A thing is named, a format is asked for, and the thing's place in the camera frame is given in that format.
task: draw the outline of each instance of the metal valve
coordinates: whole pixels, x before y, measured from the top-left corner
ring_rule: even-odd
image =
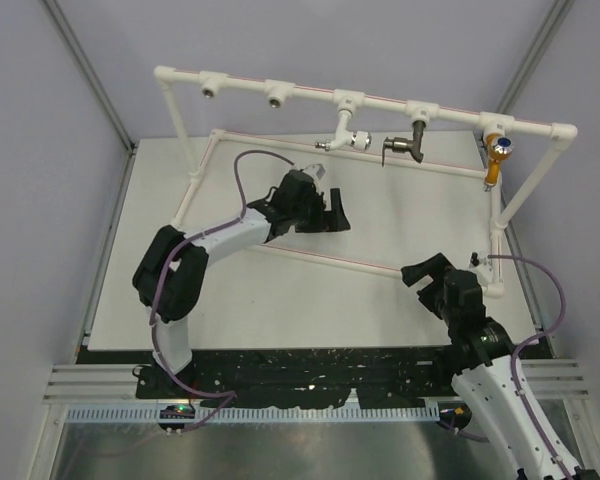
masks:
[[[511,156],[513,142],[510,138],[499,134],[487,137],[487,154],[489,157],[487,174],[484,178],[485,191],[491,190],[498,183],[500,164]]]
[[[422,144],[422,137],[424,135],[424,129],[426,123],[422,120],[416,120],[413,122],[413,140],[403,137],[385,138],[382,142],[382,166],[384,167],[384,152],[389,149],[393,153],[407,153],[411,154],[416,162],[422,163],[424,159],[424,153],[420,151]]]
[[[369,150],[369,147],[371,146],[371,140],[372,137],[369,132],[357,131],[351,133],[351,136],[344,142],[344,144],[353,147],[355,150],[365,152]],[[334,149],[332,145],[332,140],[318,141],[314,144],[314,146],[326,152]]]

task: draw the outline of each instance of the reflective floor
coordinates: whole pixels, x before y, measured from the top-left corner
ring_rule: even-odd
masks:
[[[564,443],[577,454],[561,402],[542,404]],[[480,433],[473,423],[467,431]],[[129,450],[156,432],[162,430],[150,424],[67,425],[51,478],[515,478],[501,470],[491,445],[454,437],[434,423],[210,425],[182,437],[159,434]]]

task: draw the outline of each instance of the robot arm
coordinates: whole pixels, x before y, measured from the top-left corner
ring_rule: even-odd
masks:
[[[418,291],[420,302],[447,324],[451,345],[442,350],[441,367],[451,386],[478,418],[502,464],[518,480],[599,480],[584,471],[547,420],[533,392],[525,386],[520,360],[502,325],[486,316],[482,288],[472,272],[457,270],[441,253],[402,268],[402,280]],[[515,363],[522,389],[516,387]],[[528,400],[530,412],[521,400]]]
[[[157,344],[169,369],[177,374],[192,359],[188,335],[188,314],[200,297],[207,268],[215,262],[251,245],[269,242],[296,232],[340,232],[351,227],[344,214],[340,191],[331,189],[331,211],[326,210],[318,181],[324,175],[322,165],[289,171],[273,194],[246,205],[241,220],[227,228],[206,229],[206,235],[183,247],[169,269],[160,296],[155,326]],[[192,233],[172,226],[162,227],[153,239],[133,276],[140,301],[150,307],[156,294],[160,273],[171,251]],[[154,352],[154,359],[161,364]]]

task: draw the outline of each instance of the white pvc pipe frame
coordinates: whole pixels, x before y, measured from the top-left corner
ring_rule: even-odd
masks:
[[[457,110],[453,108],[441,107],[434,103],[418,102],[414,100],[395,100],[366,95],[363,92],[352,92],[348,90],[326,90],[321,88],[304,87],[295,85],[293,83],[280,82],[276,80],[254,80],[249,78],[232,77],[225,73],[205,71],[191,72],[163,66],[156,67],[154,70],[154,75],[158,81],[160,89],[164,94],[178,140],[182,145],[190,174],[189,187],[187,188],[184,198],[178,207],[178,211],[171,222],[176,228],[180,227],[191,201],[193,200],[193,197],[203,180],[204,172],[209,163],[209,159],[212,156],[213,150],[220,140],[299,150],[317,155],[342,156],[354,160],[376,163],[380,162],[379,156],[374,154],[339,150],[325,152],[323,150],[317,150],[313,145],[273,140],[253,135],[230,133],[225,132],[224,130],[213,130],[209,136],[209,142],[202,155],[202,158],[199,162],[197,162],[196,154],[189,140],[189,136],[187,134],[182,115],[180,114],[176,98],[171,89],[171,85],[176,82],[200,84],[202,85],[203,89],[208,88],[212,90],[214,95],[217,94],[222,88],[238,88],[261,92],[270,98],[272,96],[275,97],[277,100],[279,100],[280,106],[282,103],[284,103],[286,98],[290,97],[322,100],[335,105],[341,104],[343,99],[346,98],[353,100],[355,108],[375,108],[390,112],[404,113],[408,117],[425,117],[428,119],[428,123],[433,120],[440,119],[464,123],[472,128],[478,128],[483,131],[495,131],[503,134],[505,132],[506,134],[518,132],[548,137],[550,139],[550,144],[547,148],[547,151],[542,156],[533,172],[531,172],[522,186],[518,189],[514,197],[509,201],[504,211],[501,210],[501,180],[499,180],[496,186],[491,189],[491,218],[489,222],[489,230],[492,254],[500,254],[502,252],[502,238],[504,236],[504,229],[507,227],[511,217],[520,209],[524,201],[538,186],[540,180],[542,180],[544,175],[549,171],[560,154],[569,148],[571,142],[578,134],[577,128],[570,124],[547,124],[518,120],[508,115],[500,115],[490,112]],[[434,163],[418,164],[395,157],[388,157],[385,163],[389,165],[414,168],[417,170],[461,175],[479,179],[483,179],[485,175],[483,170],[473,170]],[[347,259],[338,259],[280,247],[258,246],[252,247],[252,249],[263,253],[271,253],[323,265],[400,278],[400,270],[384,266],[369,265]],[[491,266],[493,269],[493,279],[489,285],[483,287],[483,290],[486,296],[499,298],[504,294],[501,261],[495,260],[492,262]]]

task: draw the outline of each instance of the gray wall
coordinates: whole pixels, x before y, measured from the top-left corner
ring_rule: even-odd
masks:
[[[494,109],[542,22],[543,0],[60,0],[134,139],[174,136],[156,65],[362,90],[446,106]],[[192,134],[216,127],[315,133],[332,106],[225,92],[214,108],[196,87],[178,92]],[[364,130],[405,130],[406,118],[360,111]]]
[[[0,1],[0,480],[22,473],[69,359],[124,158],[42,8]]]
[[[568,312],[561,338],[586,369],[600,404],[600,1],[576,2],[513,114],[579,128],[571,149],[514,225],[524,252],[550,266],[564,283]],[[521,183],[544,147],[527,137],[518,144],[503,167],[509,190]],[[538,283],[555,315],[555,292]]]

